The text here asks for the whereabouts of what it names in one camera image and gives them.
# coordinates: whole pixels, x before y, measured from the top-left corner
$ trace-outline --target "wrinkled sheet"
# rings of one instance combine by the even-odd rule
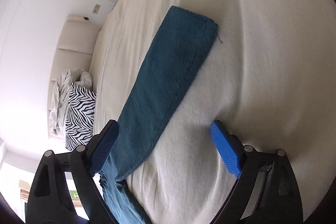
[[[91,91],[93,87],[92,76],[83,69],[66,70],[57,77],[52,90],[49,132],[53,139],[61,142],[66,139],[66,116],[72,83]]]
[[[307,218],[336,173],[336,4],[120,0],[92,58],[94,133],[118,120],[171,5],[212,18],[219,38],[129,189],[153,223],[209,223],[235,181],[209,136],[220,119],[245,144],[286,151]]]

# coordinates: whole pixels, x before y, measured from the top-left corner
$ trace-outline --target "mattress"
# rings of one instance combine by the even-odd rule
[[[91,62],[95,134],[118,120],[172,5],[212,18],[218,37],[129,189],[153,223],[209,223],[235,181],[209,136],[219,119],[244,144],[286,151],[307,218],[336,173],[335,2],[120,0]]]

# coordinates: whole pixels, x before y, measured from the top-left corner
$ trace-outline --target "folded towel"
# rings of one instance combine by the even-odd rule
[[[152,152],[215,40],[211,19],[172,6],[119,117],[120,134],[101,172],[104,200],[119,223],[151,223],[125,179]]]

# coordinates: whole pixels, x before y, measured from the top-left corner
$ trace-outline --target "headboard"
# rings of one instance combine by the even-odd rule
[[[59,139],[49,132],[51,97],[56,78],[67,69],[81,68],[89,71],[93,50],[100,26],[93,25],[80,16],[67,17],[57,43],[52,62],[47,103],[48,137]]]

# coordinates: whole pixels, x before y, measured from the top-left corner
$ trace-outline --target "pillow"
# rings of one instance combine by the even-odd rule
[[[71,85],[66,120],[66,149],[86,145],[93,135],[96,94],[87,88]]]

